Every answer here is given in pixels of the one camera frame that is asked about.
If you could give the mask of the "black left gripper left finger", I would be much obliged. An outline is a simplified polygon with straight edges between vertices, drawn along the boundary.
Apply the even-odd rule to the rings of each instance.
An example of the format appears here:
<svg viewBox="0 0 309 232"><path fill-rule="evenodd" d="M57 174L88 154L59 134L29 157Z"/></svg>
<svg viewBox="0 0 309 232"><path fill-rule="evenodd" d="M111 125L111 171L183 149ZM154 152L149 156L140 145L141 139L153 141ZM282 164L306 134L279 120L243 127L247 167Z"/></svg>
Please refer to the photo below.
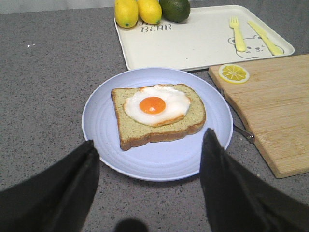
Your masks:
<svg viewBox="0 0 309 232"><path fill-rule="evenodd" d="M0 193L2 232L79 232L99 181L99 154L86 141L38 175Z"/></svg>

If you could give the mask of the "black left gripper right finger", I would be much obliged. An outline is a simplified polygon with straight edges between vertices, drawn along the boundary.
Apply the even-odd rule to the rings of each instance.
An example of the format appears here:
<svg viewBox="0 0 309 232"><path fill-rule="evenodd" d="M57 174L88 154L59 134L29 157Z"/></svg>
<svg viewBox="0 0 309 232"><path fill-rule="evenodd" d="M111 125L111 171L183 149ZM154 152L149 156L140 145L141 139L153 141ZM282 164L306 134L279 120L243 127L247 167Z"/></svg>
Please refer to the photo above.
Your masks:
<svg viewBox="0 0 309 232"><path fill-rule="evenodd" d="M202 144L200 182L213 232L307 232L309 207L253 175L221 147L214 130Z"/></svg>

